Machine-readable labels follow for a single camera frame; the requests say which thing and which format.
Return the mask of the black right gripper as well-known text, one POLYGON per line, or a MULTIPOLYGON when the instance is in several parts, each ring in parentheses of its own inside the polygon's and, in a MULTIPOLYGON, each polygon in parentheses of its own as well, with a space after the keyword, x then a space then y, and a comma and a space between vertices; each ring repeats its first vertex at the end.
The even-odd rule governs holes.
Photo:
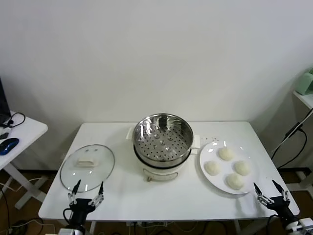
POLYGON ((257 194, 257 200, 262 205, 267 205, 267 208, 269 210, 275 211, 282 224, 291 224, 293 222, 296 222, 297 217, 293 215, 292 211, 289 209, 289 192, 287 190, 284 190, 283 187, 275 180, 272 180, 272 182, 280 193, 280 196, 268 198, 263 195, 256 183, 253 183, 255 192, 257 194))

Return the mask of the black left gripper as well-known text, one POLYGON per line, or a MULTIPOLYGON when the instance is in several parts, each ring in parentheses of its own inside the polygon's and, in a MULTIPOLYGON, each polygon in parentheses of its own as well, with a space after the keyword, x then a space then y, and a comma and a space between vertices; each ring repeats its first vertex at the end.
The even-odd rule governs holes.
POLYGON ((80 186, 81 180, 73 187, 71 193, 68 194, 69 208, 72 211, 72 216, 69 219, 70 224, 85 224, 87 215, 95 211, 96 206, 99 206, 104 200, 103 181, 100 185, 98 195, 93 199, 76 199, 76 194, 80 186))

